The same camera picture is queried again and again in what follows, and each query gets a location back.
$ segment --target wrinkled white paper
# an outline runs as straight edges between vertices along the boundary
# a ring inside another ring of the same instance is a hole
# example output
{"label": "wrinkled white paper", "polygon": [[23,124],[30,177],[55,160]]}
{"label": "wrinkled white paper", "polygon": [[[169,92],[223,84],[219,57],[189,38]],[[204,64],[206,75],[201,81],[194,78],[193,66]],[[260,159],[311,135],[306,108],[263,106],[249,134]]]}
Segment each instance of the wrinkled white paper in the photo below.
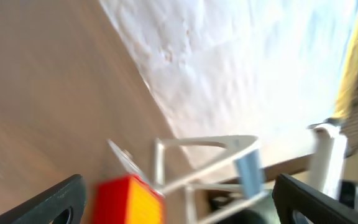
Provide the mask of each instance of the wrinkled white paper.
{"label": "wrinkled white paper", "polygon": [[[176,137],[257,135],[263,166],[313,152],[306,127],[333,113],[357,0],[101,5]],[[194,167],[220,152],[184,150]]]}

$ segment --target red and yellow box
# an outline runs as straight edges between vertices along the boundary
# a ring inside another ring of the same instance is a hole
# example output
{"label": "red and yellow box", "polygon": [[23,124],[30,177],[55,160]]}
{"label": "red and yellow box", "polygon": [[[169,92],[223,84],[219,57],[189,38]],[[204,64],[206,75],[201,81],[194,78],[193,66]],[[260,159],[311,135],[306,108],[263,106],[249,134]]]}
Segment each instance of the red and yellow box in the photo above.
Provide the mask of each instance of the red and yellow box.
{"label": "red and yellow box", "polygon": [[93,224],[163,224],[162,197],[133,174],[99,185]]}

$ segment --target yellow tape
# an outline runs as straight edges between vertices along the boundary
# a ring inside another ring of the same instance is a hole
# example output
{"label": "yellow tape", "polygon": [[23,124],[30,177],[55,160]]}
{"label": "yellow tape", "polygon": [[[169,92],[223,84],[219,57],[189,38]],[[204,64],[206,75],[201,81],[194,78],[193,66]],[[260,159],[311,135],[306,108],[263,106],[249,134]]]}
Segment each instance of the yellow tape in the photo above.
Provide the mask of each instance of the yellow tape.
{"label": "yellow tape", "polygon": [[356,27],[347,48],[341,87],[335,104],[333,118],[347,119],[349,116],[353,94],[357,86],[358,78],[358,15]]}

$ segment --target floor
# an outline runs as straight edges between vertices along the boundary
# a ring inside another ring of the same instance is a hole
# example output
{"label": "floor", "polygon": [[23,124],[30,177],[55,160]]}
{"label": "floor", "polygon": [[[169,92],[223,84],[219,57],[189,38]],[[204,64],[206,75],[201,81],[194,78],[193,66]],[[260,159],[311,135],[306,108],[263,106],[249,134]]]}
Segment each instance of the floor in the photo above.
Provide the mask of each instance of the floor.
{"label": "floor", "polygon": [[[96,183],[124,173],[106,142],[150,175],[172,133],[97,0],[0,0],[0,214],[81,174],[88,223]],[[188,172],[168,153],[168,177]],[[184,223],[181,192],[167,223]]]}

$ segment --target white surface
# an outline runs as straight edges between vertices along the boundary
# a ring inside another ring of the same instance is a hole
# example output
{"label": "white surface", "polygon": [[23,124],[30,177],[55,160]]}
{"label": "white surface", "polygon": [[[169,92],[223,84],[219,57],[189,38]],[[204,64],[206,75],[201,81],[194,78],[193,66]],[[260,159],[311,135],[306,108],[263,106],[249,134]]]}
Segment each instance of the white surface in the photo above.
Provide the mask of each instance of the white surface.
{"label": "white surface", "polygon": [[[176,137],[256,135],[263,166],[312,153],[306,127],[333,112],[357,0],[101,5]],[[219,153],[184,150],[195,167]]]}

